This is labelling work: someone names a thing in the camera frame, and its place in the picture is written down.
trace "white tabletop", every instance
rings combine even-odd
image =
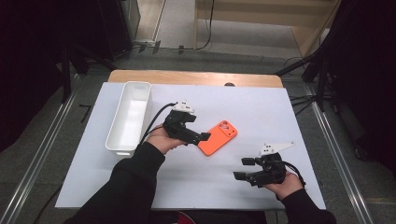
[[[55,207],[80,208],[109,179],[117,159],[105,147],[120,100],[123,83],[104,83]],[[289,96],[281,88],[245,88],[153,84],[151,117],[168,103],[186,100],[197,117],[187,127],[208,131],[227,119],[238,135],[207,157],[195,145],[167,153],[158,173],[153,209],[283,209],[274,193],[233,178],[234,171],[256,172],[241,159],[258,157],[264,143],[295,142],[280,152],[283,161],[297,166],[314,203],[325,208]],[[169,114],[163,111],[155,124]]]

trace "white bin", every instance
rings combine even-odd
[[[119,107],[113,119],[106,148],[118,159],[130,158],[150,123],[151,85],[127,82],[123,86]]]

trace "smartphone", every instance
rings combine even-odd
[[[211,156],[231,139],[236,137],[238,133],[235,127],[227,120],[222,120],[208,132],[210,133],[209,139],[207,141],[201,141],[198,144],[198,148],[200,148],[206,156]]]

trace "black sleeve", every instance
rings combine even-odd
[[[327,210],[320,210],[306,193],[297,190],[281,201],[286,208],[289,224],[335,224],[334,215]]]
[[[108,182],[65,223],[146,223],[164,160],[144,143],[131,159],[116,164]]]

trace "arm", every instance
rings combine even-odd
[[[131,159],[116,164],[108,182],[65,223],[145,223],[163,154],[181,144],[162,128],[152,132]]]
[[[265,187],[275,193],[285,205],[290,224],[336,223],[331,212],[318,209],[296,175],[287,172],[282,184],[270,184]]]

